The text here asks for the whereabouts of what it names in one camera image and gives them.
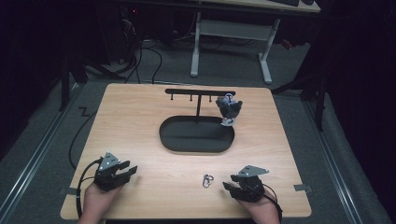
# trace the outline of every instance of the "wooden tabletop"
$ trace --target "wooden tabletop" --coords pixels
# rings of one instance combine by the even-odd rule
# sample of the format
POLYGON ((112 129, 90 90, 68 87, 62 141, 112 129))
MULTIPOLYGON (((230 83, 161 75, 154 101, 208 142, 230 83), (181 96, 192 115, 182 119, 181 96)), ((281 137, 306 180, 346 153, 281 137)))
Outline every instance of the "wooden tabletop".
POLYGON ((319 13, 320 7, 316 2, 312 6, 306 5, 300 0, 299 6, 292 7, 285 4, 272 2, 269 0, 201 0, 202 2, 219 3, 219 4, 231 4, 244 7, 265 7, 271 9, 297 11, 297 12, 314 12, 319 13))
MULTIPOLYGON (((221 117, 216 99, 212 100, 210 103, 209 97, 203 96, 201 116, 221 117)), ((311 214, 305 192, 294 189, 302 180, 273 96, 265 88, 110 84, 70 187, 76 188, 85 167, 107 151, 121 161, 131 161, 130 168, 138 168, 106 218, 249 217, 222 185, 232 182, 230 175, 246 165, 269 170, 259 178, 276 192, 284 217, 311 214), (220 154, 180 154, 162 145, 159 129, 164 120, 196 113, 197 97, 191 102, 189 95, 174 95, 171 101, 164 90, 172 88, 236 92, 234 98, 243 101, 243 106, 228 150, 220 154), (207 189, 202 186, 204 174, 214 177, 207 189)), ((96 168, 93 166, 85 176, 94 176, 96 168)), ((91 182, 84 182, 82 192, 91 182)), ((78 218, 75 196, 66 196, 61 216, 78 218)))

